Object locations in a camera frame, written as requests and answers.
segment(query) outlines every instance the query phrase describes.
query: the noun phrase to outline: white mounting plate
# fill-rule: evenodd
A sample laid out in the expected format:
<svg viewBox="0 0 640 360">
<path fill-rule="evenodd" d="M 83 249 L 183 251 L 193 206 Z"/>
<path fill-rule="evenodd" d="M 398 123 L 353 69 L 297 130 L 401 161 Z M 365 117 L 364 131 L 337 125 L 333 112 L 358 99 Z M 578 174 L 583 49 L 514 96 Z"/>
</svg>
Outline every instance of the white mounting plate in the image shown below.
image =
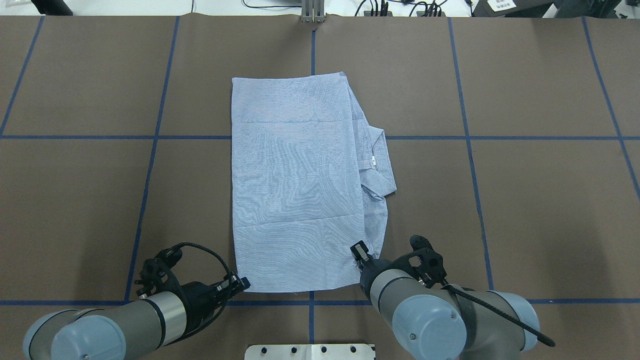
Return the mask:
<svg viewBox="0 0 640 360">
<path fill-rule="evenodd" d="M 244 360 L 375 360 L 374 349 L 370 344 L 252 345 L 246 349 Z"/>
</svg>

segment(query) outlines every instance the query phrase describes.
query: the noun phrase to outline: white tag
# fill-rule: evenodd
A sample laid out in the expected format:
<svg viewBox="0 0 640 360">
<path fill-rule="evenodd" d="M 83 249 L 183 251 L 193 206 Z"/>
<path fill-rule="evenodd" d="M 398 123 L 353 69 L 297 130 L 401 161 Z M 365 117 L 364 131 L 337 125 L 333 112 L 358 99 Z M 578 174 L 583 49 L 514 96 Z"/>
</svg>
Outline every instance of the white tag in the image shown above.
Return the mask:
<svg viewBox="0 0 640 360">
<path fill-rule="evenodd" d="M 495 12 L 501 12 L 503 10 L 512 9 L 516 7 L 513 0 L 486 0 Z"/>
</svg>

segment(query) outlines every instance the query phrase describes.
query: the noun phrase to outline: white bracket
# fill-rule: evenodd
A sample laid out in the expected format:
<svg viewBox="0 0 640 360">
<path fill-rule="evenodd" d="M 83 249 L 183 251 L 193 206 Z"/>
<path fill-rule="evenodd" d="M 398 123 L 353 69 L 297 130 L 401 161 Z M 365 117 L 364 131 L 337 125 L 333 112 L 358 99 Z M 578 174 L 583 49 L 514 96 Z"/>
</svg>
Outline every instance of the white bracket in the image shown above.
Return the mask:
<svg viewBox="0 0 640 360">
<path fill-rule="evenodd" d="M 252 345 L 244 360 L 375 360 L 375 348 L 370 344 Z"/>
<path fill-rule="evenodd" d="M 302 22 L 324 22 L 324 0 L 302 0 Z"/>
</svg>

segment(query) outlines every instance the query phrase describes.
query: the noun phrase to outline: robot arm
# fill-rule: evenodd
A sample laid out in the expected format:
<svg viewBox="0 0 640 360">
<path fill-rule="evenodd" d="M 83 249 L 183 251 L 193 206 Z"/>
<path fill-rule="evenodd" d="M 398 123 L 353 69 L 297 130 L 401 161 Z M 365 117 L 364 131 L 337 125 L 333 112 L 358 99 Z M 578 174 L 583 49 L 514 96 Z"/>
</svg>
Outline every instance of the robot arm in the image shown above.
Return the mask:
<svg viewBox="0 0 640 360">
<path fill-rule="evenodd" d="M 423 359 L 517 360 L 538 340 L 535 310 L 522 297 L 473 291 L 451 285 L 442 256 L 422 236 L 412 236 L 413 252 L 393 262 L 374 259 L 364 242 L 351 247 L 361 271 L 360 286 L 413 357 Z M 412 258 L 420 260 L 412 266 Z M 441 290 L 432 290 L 436 283 Z"/>
<path fill-rule="evenodd" d="M 196 247 L 220 260 L 227 275 L 212 285 L 180 285 L 171 267 L 181 248 Z M 136 284 L 140 298 L 113 309 L 68 309 L 43 316 L 27 332 L 22 348 L 31 360 L 129 360 L 184 340 L 211 324 L 227 300 L 249 288 L 215 252 L 180 243 L 144 262 Z"/>
</svg>

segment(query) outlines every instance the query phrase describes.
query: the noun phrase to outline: fabric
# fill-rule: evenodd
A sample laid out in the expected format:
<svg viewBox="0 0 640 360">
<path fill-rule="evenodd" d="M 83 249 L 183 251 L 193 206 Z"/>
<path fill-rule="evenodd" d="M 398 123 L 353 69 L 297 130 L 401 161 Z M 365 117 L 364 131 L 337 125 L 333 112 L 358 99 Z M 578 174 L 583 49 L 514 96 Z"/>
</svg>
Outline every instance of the fabric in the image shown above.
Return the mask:
<svg viewBox="0 0 640 360">
<path fill-rule="evenodd" d="M 384 131 L 344 73 L 233 79 L 233 232 L 250 292 L 331 290 L 360 273 L 349 247 L 380 255 L 396 190 Z"/>
</svg>

